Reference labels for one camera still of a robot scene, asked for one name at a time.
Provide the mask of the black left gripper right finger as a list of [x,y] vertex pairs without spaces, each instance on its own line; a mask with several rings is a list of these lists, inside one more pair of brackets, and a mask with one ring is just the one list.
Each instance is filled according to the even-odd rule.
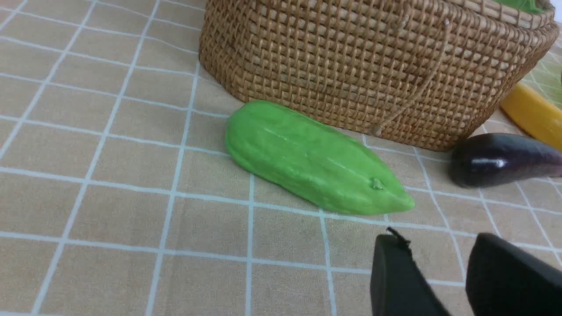
[[562,273],[491,233],[472,247],[465,290],[476,316],[559,316]]

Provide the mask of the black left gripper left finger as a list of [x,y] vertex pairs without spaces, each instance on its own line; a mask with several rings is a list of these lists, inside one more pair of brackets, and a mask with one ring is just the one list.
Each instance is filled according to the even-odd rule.
[[371,271],[374,316],[449,316],[413,258],[410,240],[388,227],[375,239]]

